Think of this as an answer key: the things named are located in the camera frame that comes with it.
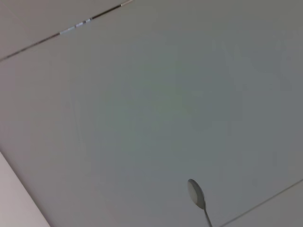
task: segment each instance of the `ceiling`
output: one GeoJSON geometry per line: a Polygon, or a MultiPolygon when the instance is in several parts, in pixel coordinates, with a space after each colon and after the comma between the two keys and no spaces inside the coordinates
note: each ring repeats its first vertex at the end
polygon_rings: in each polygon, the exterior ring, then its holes
{"type": "MultiPolygon", "coordinates": [[[[1,56],[119,3],[2,2],[1,56]]],[[[189,178],[220,226],[300,180],[302,4],[136,0],[2,62],[1,151],[51,226],[206,226],[189,178]]]]}

